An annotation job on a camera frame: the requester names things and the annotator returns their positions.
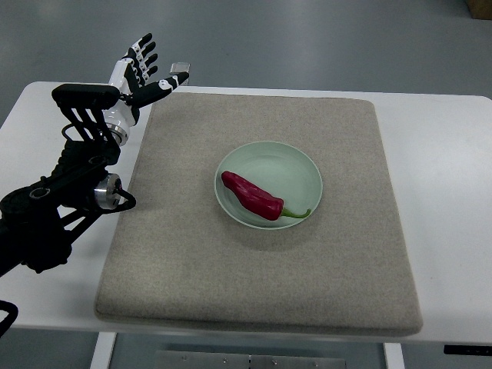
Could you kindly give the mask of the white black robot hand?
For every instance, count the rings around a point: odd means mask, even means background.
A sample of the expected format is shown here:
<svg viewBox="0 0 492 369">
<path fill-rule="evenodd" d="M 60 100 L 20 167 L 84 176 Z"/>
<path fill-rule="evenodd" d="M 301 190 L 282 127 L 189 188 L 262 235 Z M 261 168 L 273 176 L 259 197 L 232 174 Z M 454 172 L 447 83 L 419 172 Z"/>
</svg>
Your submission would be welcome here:
<svg viewBox="0 0 492 369">
<path fill-rule="evenodd" d="M 158 71 L 156 43 L 148 33 L 138 39 L 114 66 L 109 85 L 119 90 L 120 99 L 104 112 L 105 122 L 120 145 L 128 140 L 130 128 L 138 123 L 140 109 L 169 96 L 188 83 L 189 73 L 152 81 Z"/>
</svg>

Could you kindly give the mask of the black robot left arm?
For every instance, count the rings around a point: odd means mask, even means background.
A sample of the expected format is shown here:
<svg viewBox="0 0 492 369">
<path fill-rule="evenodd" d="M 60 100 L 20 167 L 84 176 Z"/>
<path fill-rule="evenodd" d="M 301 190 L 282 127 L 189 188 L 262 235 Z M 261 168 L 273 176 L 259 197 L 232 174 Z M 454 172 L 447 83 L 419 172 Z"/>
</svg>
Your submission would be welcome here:
<svg viewBox="0 0 492 369">
<path fill-rule="evenodd" d="M 110 85 L 63 84 L 52 98 L 80 140 L 67 138 L 51 175 L 1 200 L 1 273 L 22 264 L 36 273 L 66 264 L 72 245 L 103 214 L 136 205 L 107 171 L 121 149 L 103 112 L 125 100 Z"/>
</svg>

